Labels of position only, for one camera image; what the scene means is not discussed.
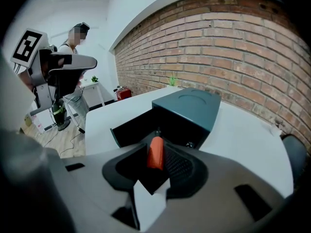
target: potted plant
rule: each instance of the potted plant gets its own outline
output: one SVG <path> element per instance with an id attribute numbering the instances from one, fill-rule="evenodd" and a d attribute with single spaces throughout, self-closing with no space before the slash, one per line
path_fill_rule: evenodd
<path id="1" fill-rule="evenodd" d="M 93 77 L 92 77 L 92 82 L 93 82 L 93 83 L 98 82 L 98 78 L 96 78 L 96 76 L 93 76 Z"/>
<path id="2" fill-rule="evenodd" d="M 176 81 L 177 81 L 177 78 L 172 73 L 172 75 L 170 76 L 169 84 L 167 85 L 167 87 L 169 87 L 169 86 L 176 86 Z"/>

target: floor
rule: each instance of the floor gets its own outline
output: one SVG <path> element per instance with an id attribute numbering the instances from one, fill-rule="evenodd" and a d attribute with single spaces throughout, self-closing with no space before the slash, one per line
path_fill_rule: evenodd
<path id="1" fill-rule="evenodd" d="M 72 119 L 69 126 L 63 131 L 58 131 L 57 127 L 53 127 L 40 134 L 35 125 L 32 124 L 24 132 L 42 146 L 56 149 L 61 158 L 84 156 L 86 154 L 85 136 L 78 131 Z"/>

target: chair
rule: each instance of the chair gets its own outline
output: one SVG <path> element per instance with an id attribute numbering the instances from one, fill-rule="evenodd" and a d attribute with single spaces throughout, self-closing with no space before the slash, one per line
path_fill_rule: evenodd
<path id="1" fill-rule="evenodd" d="M 283 144 L 290 159 L 294 183 L 301 175 L 307 158 L 305 145 L 294 135 L 287 134 L 282 137 Z"/>

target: brick wall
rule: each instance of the brick wall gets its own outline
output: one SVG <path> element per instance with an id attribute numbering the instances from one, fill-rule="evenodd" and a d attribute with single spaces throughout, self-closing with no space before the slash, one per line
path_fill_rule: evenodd
<path id="1" fill-rule="evenodd" d="M 311 145 L 311 58 L 271 0 L 181 0 L 136 26 L 115 48 L 133 96 L 166 87 L 216 92 Z"/>

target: red box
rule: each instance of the red box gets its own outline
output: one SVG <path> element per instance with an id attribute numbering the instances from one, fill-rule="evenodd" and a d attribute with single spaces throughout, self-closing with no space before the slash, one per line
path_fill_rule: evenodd
<path id="1" fill-rule="evenodd" d="M 124 90 L 117 91 L 118 101 L 130 98 L 131 96 L 132 96 L 132 92 L 128 88 L 125 88 Z"/>

